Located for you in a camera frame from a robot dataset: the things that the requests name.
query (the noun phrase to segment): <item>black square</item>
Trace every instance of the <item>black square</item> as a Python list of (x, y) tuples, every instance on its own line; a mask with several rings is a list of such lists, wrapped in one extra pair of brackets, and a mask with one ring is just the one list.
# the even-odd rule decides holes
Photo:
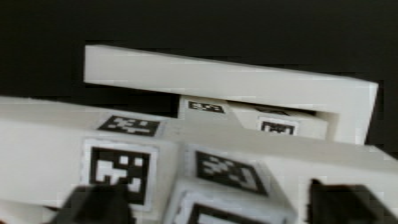
[(266, 131), (270, 133), (293, 135), (293, 133), (295, 133), (295, 126), (291, 126), (288, 124), (277, 124), (277, 123), (272, 123), (268, 121), (263, 121), (261, 131)]
[(156, 135), (158, 126), (160, 121), (112, 116), (98, 130), (153, 137)]
[(254, 221), (247, 217), (225, 212), (201, 204), (194, 205), (188, 224), (211, 224), (211, 223), (236, 223), (236, 224), (266, 224), (265, 222)]
[(89, 183), (126, 184), (128, 202), (138, 205), (146, 203), (149, 162), (149, 153), (92, 147)]
[(256, 194), (268, 195), (252, 165), (195, 152), (197, 177)]
[(194, 101), (188, 101), (188, 108), (194, 110), (201, 110), (201, 111), (208, 111), (208, 112), (215, 112), (215, 113), (225, 113), (222, 106), (208, 104), (208, 103), (197, 103)]

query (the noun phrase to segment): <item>white block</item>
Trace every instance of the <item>white block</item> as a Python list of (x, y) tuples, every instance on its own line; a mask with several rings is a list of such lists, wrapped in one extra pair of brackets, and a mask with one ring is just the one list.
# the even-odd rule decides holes
[(364, 184), (398, 216), (398, 161), (373, 146), (359, 146), (247, 129), (170, 120), (163, 138), (222, 149), (236, 158), (256, 157), (277, 179), (297, 223), (307, 217), (309, 184)]
[(318, 111), (327, 140), (364, 143), (377, 95), (364, 80), (98, 45), (85, 82)]
[(231, 110), (247, 129), (272, 134), (325, 139), (327, 121), (316, 116), (265, 106), (229, 102)]
[(256, 159), (234, 158), (199, 145), (185, 149), (165, 224), (293, 223), (295, 212)]
[[(80, 184), (83, 140), (96, 138), (158, 148), (162, 169), (156, 181), (162, 180), (162, 184), (156, 182), (154, 192), (163, 193), (153, 199), (158, 199), (160, 207), (165, 206), (162, 197), (172, 189), (172, 180), (165, 177), (176, 172), (179, 148), (170, 141), (185, 141), (222, 149), (234, 158), (256, 157), (298, 211), (300, 224), (305, 220), (311, 178), (325, 184), (364, 184), (398, 216), (398, 162), (371, 146), (297, 136), (268, 136), (254, 130), (179, 119), (167, 120), (158, 137), (117, 134), (96, 130), (103, 117), (108, 114), (126, 117), (142, 114), (9, 97), (0, 97), (0, 114), (0, 199), (62, 206)], [(154, 224), (162, 217), (160, 211), (151, 212), (135, 212), (146, 224)]]
[(178, 119), (241, 128), (225, 100), (181, 96)]
[[(142, 208), (133, 206), (133, 209), (138, 224), (160, 220), (174, 181), (172, 164), (178, 161), (179, 146), (162, 141), (156, 136), (142, 137), (101, 131), (98, 125), (110, 114), (149, 120), (162, 117), (18, 98), (12, 104), (0, 103), (0, 113), (0, 198), (62, 207), (74, 187), (87, 184), (82, 174), (90, 170), (89, 163), (83, 164), (82, 161), (92, 161), (90, 154), (85, 153), (89, 146), (105, 147), (110, 151), (156, 152), (156, 170), (149, 169), (147, 181), (149, 203)], [(114, 164), (105, 164), (98, 181), (105, 181), (106, 176), (114, 178), (114, 182), (122, 178), (124, 170)], [(140, 184), (131, 180), (131, 191)]]
[(42, 224), (55, 212), (39, 205), (0, 200), (0, 222), (5, 224)]

